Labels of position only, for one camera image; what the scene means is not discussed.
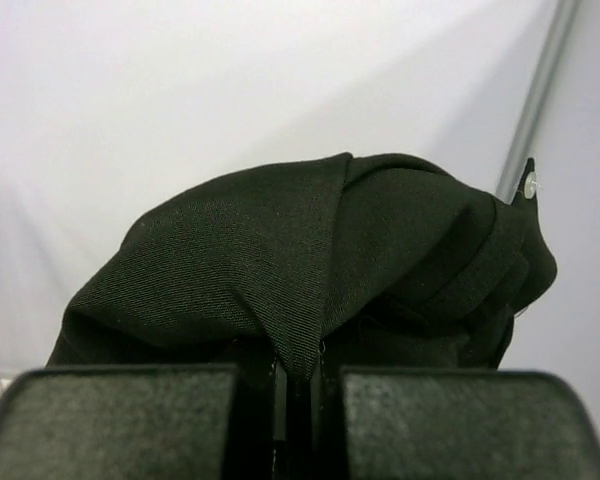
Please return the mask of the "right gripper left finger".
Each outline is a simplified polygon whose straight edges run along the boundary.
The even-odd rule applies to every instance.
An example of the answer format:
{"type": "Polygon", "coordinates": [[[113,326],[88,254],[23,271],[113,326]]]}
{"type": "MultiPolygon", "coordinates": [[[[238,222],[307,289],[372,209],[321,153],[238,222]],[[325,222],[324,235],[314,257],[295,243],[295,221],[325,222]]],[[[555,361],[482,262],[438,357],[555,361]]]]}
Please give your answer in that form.
{"type": "Polygon", "coordinates": [[[234,365],[30,371],[0,398],[0,479],[268,479],[279,388],[234,365]]]}

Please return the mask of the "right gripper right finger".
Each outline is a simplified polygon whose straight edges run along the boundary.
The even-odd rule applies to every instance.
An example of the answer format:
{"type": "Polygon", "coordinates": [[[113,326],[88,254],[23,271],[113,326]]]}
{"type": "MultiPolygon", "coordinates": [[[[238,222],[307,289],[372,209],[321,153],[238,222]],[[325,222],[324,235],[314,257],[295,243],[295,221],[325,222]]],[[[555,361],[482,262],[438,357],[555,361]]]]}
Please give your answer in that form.
{"type": "Polygon", "coordinates": [[[336,386],[323,479],[600,479],[598,435],[558,377],[349,367],[336,386]]]}

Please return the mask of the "black shirt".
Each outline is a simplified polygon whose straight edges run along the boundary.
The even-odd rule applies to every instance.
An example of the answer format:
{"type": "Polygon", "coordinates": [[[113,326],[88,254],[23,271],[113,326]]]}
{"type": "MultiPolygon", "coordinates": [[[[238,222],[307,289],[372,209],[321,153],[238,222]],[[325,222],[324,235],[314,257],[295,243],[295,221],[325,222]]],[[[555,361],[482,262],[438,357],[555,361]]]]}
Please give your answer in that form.
{"type": "Polygon", "coordinates": [[[265,165],[142,215],[75,294],[49,364],[206,362],[262,341],[290,377],[363,357],[494,368],[557,276],[534,195],[405,154],[265,165]]]}

